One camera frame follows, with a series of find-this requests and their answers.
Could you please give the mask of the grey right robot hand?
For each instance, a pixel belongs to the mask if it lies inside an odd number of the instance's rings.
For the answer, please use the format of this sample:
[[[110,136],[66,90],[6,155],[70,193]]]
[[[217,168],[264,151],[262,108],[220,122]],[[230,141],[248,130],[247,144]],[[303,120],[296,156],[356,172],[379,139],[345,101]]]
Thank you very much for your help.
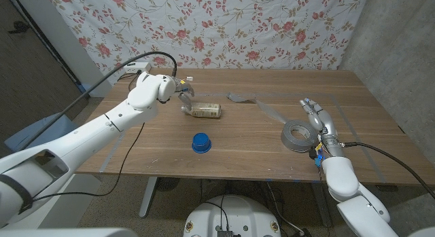
[[[300,105],[306,112],[309,123],[319,132],[322,143],[324,145],[337,145],[338,135],[330,114],[309,98],[300,100]]]

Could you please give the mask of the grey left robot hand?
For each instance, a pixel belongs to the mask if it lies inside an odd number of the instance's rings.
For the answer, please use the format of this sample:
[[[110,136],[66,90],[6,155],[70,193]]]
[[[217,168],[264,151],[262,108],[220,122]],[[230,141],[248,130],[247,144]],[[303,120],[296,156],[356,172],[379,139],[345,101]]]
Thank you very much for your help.
[[[175,80],[175,93],[179,100],[184,104],[185,109],[190,111],[192,109],[192,101],[190,97],[194,97],[194,89],[187,81],[174,78]]]

